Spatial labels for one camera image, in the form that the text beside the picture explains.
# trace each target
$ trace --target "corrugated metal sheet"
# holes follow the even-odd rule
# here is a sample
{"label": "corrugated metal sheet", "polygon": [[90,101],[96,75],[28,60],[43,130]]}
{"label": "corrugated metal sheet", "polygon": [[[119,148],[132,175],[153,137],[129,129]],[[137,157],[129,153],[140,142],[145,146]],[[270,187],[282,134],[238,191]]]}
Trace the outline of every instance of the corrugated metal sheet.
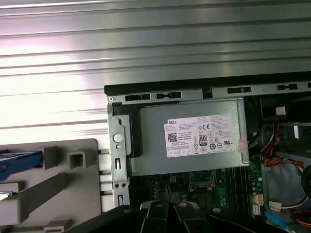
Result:
{"label": "corrugated metal sheet", "polygon": [[309,0],[0,0],[0,144],[107,149],[105,85],[307,71],[310,29]]}

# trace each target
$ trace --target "barcode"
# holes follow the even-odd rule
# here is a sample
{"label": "barcode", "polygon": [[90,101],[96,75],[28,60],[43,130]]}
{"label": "barcode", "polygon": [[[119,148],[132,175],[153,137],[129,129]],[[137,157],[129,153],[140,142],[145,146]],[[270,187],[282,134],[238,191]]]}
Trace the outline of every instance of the barcode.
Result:
{"label": "barcode", "polygon": [[177,133],[168,133],[167,138],[169,142],[177,142]]}

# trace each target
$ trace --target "80 plus logo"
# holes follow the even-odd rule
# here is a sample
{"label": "80 plus logo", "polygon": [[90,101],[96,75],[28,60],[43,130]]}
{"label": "80 plus logo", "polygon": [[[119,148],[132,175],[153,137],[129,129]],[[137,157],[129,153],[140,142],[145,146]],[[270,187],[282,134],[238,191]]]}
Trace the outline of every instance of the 80 plus logo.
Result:
{"label": "80 plus logo", "polygon": [[207,145],[207,136],[206,135],[200,135],[199,136],[199,144],[200,144],[200,146],[206,146]]}

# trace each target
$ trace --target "blue cable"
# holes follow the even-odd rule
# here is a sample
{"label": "blue cable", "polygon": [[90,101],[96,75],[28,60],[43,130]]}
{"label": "blue cable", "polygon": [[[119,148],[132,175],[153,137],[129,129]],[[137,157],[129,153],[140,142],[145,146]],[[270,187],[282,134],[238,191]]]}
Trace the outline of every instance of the blue cable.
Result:
{"label": "blue cable", "polygon": [[287,225],[285,222],[283,222],[281,219],[279,219],[278,217],[272,215],[271,213],[269,213],[268,211],[265,211],[264,214],[266,215],[266,217],[274,222],[275,224],[279,225],[282,229],[287,230]]}

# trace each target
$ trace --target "white label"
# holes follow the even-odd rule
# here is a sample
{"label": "white label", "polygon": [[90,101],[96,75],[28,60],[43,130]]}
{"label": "white label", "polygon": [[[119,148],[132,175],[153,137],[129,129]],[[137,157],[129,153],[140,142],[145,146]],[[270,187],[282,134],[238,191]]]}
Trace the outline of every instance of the white label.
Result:
{"label": "white label", "polygon": [[170,119],[164,131],[169,158],[235,150],[230,115]]}

